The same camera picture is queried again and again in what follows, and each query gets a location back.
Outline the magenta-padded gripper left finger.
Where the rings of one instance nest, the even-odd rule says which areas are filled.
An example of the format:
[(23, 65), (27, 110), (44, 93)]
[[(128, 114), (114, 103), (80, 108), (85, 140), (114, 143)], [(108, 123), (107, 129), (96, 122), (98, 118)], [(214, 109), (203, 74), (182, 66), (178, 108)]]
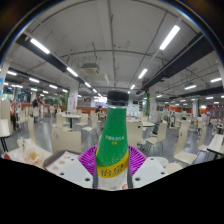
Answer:
[(80, 155), (63, 151), (54, 165), (58, 167), (55, 171), (57, 176), (84, 188), (97, 188), (95, 147), (85, 150)]

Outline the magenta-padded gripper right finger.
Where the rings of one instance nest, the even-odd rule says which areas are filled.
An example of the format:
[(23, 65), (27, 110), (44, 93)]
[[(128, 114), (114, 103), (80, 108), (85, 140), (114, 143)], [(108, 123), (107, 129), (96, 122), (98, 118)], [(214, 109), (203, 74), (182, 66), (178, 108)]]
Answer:
[(168, 175), (155, 157), (147, 157), (138, 149), (129, 147), (127, 183), (129, 189), (141, 188)]

